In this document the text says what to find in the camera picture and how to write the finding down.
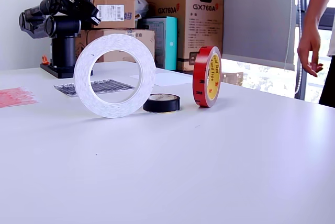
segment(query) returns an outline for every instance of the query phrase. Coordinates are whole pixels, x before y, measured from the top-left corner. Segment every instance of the person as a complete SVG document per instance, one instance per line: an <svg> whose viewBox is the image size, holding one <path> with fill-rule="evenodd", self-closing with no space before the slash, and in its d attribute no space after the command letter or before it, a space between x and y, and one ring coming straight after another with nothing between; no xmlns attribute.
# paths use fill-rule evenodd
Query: person
<svg viewBox="0 0 335 224"><path fill-rule="evenodd" d="M323 65L318 63L320 50L320 34L318 26L320 18L327 8L329 0L310 0L304 19L303 33L298 47L298 55L306 72L317 77L323 70ZM335 56L335 24L330 40L328 56ZM308 62L309 52L312 51L312 60ZM320 98L320 104L335 108L335 57L332 58L325 86Z"/></svg>

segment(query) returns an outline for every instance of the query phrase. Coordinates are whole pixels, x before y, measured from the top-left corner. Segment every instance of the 3m tape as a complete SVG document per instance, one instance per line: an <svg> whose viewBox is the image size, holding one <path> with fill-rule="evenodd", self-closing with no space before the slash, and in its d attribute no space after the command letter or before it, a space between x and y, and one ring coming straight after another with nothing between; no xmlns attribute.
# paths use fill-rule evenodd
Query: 3m tape
<svg viewBox="0 0 335 224"><path fill-rule="evenodd" d="M150 113L171 113L180 110L180 97L172 94L151 94L143 105Z"/></svg>
<svg viewBox="0 0 335 224"><path fill-rule="evenodd" d="M193 97L199 106L211 107L221 85L221 53L217 47L202 47L195 59Z"/></svg>
<svg viewBox="0 0 335 224"><path fill-rule="evenodd" d="M91 87L91 70L96 60L109 51L130 54L139 66L139 84L129 98L118 103L100 99ZM80 54L74 68L74 85L83 104L95 114L106 118L127 116L138 110L148 99L154 86L156 67L149 49L138 39L112 34L91 42Z"/></svg>

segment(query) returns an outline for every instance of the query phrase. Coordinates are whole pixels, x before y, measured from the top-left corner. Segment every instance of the pink paper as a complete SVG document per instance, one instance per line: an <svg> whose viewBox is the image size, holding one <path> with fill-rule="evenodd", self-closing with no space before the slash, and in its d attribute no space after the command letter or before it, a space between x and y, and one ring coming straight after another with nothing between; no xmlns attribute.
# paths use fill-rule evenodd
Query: pink paper
<svg viewBox="0 0 335 224"><path fill-rule="evenodd" d="M0 108L37 103L32 92L24 87L0 90Z"/></svg>

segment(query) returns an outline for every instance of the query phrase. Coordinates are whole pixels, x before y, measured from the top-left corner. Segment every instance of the orange object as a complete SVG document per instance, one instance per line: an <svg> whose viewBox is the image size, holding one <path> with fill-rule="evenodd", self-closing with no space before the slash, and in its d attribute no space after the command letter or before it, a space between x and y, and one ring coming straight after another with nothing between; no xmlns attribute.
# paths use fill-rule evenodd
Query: orange object
<svg viewBox="0 0 335 224"><path fill-rule="evenodd" d="M46 65L49 65L49 64L50 64L50 62L48 61L48 58L47 58L46 55L43 55L43 56L42 56L42 64L46 64Z"/></svg>

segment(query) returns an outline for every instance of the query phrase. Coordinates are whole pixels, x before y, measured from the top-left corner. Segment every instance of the person's arm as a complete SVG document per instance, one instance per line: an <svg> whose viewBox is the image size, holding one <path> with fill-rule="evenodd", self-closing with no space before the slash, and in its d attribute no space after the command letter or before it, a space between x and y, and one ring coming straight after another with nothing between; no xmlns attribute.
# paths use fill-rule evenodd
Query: person's arm
<svg viewBox="0 0 335 224"><path fill-rule="evenodd" d="M310 0L304 20L303 35L298 47L298 55L305 71L313 76L322 70L318 64L320 50L320 34L318 26L322 14L325 12L329 0ZM312 62L308 62L309 52L313 51Z"/></svg>

